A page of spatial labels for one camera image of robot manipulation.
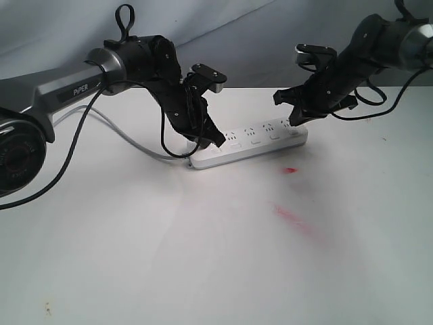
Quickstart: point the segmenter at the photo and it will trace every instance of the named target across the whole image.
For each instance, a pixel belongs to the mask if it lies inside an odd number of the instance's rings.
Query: white backdrop
[[[114,10],[126,0],[0,0],[1,77],[55,68],[118,39]],[[286,87],[308,73],[292,64],[297,43],[350,41],[359,22],[377,13],[394,20],[394,0],[129,0],[136,35],[161,34],[178,49],[184,69],[207,63],[230,87]],[[431,0],[406,0],[414,16],[433,18]],[[402,85],[408,74],[387,71],[379,85]],[[433,74],[418,85],[433,85]]]

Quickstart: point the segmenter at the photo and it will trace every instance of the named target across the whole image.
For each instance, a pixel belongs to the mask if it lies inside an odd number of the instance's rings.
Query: power strip
[[[205,169],[233,161],[301,146],[308,137],[306,127],[291,127],[286,117],[223,132],[226,142],[220,147],[211,144],[189,157],[195,169]],[[188,149],[196,146],[188,142]]]

